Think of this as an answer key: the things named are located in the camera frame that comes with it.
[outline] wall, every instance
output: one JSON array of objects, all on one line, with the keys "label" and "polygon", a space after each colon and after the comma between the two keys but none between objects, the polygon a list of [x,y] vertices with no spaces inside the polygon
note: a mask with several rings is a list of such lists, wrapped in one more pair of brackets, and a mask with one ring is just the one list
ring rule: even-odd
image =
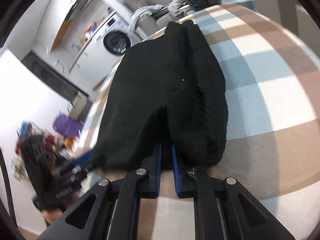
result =
[{"label": "wall", "polygon": [[[37,234],[46,227],[31,198],[30,183],[18,182],[11,172],[17,129],[23,120],[33,121],[54,133],[52,122],[59,111],[67,113],[69,102],[51,90],[8,50],[0,51],[0,145],[9,173],[14,209],[19,226]],[[0,175],[0,197],[7,206],[3,178]]]},{"label": "wall", "polygon": [[50,0],[35,0],[22,15],[5,42],[4,46],[19,60],[31,51],[49,2]]}]

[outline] plaid tablecloth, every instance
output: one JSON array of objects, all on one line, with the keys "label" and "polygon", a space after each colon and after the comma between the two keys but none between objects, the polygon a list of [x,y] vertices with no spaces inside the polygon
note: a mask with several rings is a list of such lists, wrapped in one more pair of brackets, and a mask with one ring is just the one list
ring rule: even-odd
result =
[{"label": "plaid tablecloth", "polygon": [[[208,173],[220,179],[235,177],[260,200],[318,182],[317,56],[282,26],[236,4],[216,5],[178,22],[188,19],[199,25],[226,79],[228,141],[221,162]],[[82,152],[97,141],[108,91],[120,61],[89,112],[80,138]],[[162,174],[160,196],[175,198],[170,171]]]}]

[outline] purple bag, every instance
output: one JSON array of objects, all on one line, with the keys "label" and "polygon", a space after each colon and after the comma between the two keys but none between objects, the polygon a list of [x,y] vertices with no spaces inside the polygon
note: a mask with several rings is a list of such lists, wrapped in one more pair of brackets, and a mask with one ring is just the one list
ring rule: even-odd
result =
[{"label": "purple bag", "polygon": [[78,121],[60,113],[53,122],[52,128],[63,137],[78,137],[83,125]]}]

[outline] black cable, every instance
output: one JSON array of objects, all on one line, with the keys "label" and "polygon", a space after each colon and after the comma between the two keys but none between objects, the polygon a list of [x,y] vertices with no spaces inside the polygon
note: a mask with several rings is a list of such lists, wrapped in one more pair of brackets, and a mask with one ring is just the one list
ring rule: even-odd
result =
[{"label": "black cable", "polygon": [[3,154],[2,154],[1,147],[0,147],[0,168],[1,168],[2,176],[3,176],[3,180],[4,180],[5,192],[7,194],[7,202],[8,202],[8,207],[9,207],[9,214],[10,214],[10,217],[11,217],[14,225],[16,227],[18,227],[17,226],[16,215],[14,213],[14,206],[13,206],[13,200],[12,200],[12,193],[11,193],[11,187],[10,187],[8,171],[7,171],[7,167],[5,166],[4,157],[3,157]]}]

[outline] silver bolt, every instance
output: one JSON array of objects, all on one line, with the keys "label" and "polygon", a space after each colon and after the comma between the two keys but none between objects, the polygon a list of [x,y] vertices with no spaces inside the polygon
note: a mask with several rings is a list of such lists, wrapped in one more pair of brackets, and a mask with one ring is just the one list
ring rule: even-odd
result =
[{"label": "silver bolt", "polygon": [[198,173],[198,169],[192,168],[190,171],[188,171],[190,174],[195,175]]},{"label": "silver bolt", "polygon": [[227,178],[227,183],[230,185],[234,185],[234,184],[236,184],[236,182],[237,182],[236,179],[233,177]]},{"label": "silver bolt", "polygon": [[145,175],[145,174],[147,173],[147,170],[144,169],[144,168],[140,168],[140,169],[137,169],[137,170],[136,170],[136,173],[137,173],[138,175]]},{"label": "silver bolt", "polygon": [[99,184],[100,186],[105,187],[106,185],[109,184],[109,182],[110,182],[110,181],[109,181],[108,179],[100,179],[99,182],[98,182],[98,184]]}]

